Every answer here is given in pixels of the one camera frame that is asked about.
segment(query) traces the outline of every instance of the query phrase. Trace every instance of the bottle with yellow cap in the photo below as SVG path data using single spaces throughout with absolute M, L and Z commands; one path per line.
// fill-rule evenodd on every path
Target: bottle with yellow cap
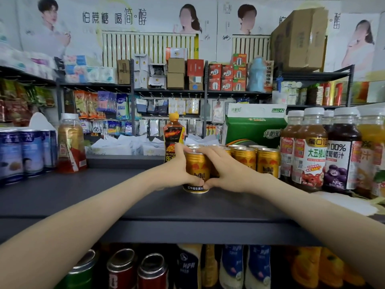
M 175 143 L 184 142 L 184 126 L 179 123 L 179 114 L 174 112 L 169 114 L 170 121 L 164 126 L 164 145 L 166 156 L 164 161 L 170 161 L 175 157 Z

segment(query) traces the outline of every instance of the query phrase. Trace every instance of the white bottle cap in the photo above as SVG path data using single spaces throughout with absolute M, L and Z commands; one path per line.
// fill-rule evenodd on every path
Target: white bottle cap
M 303 111 L 289 111 L 288 117 L 303 117 Z
M 323 114 L 324 117 L 333 117 L 334 111 L 325 111 Z
M 303 111 L 304 116 L 320 114 L 323 116 L 325 110 L 323 107 L 308 107 Z
M 378 107 L 365 107 L 359 110 L 360 115 L 363 116 L 385 116 L 385 109 Z
M 334 111 L 334 116 L 357 116 L 358 114 L 355 107 L 341 107 Z
M 62 119 L 78 119 L 78 114 L 62 114 Z

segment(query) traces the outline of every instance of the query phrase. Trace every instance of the red can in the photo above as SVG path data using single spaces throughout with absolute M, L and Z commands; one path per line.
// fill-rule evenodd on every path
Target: red can
M 136 286 L 135 252 L 130 248 L 117 251 L 107 262 L 109 289 L 133 289 Z
M 152 253 L 138 268 L 138 289 L 168 289 L 168 269 L 164 257 Z

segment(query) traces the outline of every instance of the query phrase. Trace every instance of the white radiator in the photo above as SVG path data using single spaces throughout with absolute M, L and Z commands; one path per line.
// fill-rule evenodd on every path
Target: white radiator
M 270 59 L 270 35 L 233 35 L 233 53 L 246 53 L 247 62 L 260 56 Z
M 166 63 L 167 47 L 188 48 L 194 58 L 195 34 L 103 31 L 103 66 L 117 67 L 117 60 L 147 53 L 154 63 Z

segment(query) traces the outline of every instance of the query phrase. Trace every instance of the orange box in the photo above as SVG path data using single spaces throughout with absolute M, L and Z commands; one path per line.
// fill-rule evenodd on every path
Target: orange box
M 233 65 L 222 65 L 222 78 L 232 78 L 234 75 Z
M 246 80 L 246 75 L 247 75 L 246 67 L 234 66 L 234 75 L 233 75 L 234 79 Z
M 209 77 L 208 90 L 219 91 L 221 89 L 221 78 Z
M 233 79 L 233 91 L 246 91 L 246 80 Z
M 187 59 L 187 76 L 203 77 L 205 67 L 205 60 Z
M 222 91 L 233 91 L 233 78 L 222 78 L 221 89 Z
M 233 54 L 233 66 L 246 67 L 247 54 L 235 53 Z
M 221 77 L 222 64 L 209 64 L 209 77 Z

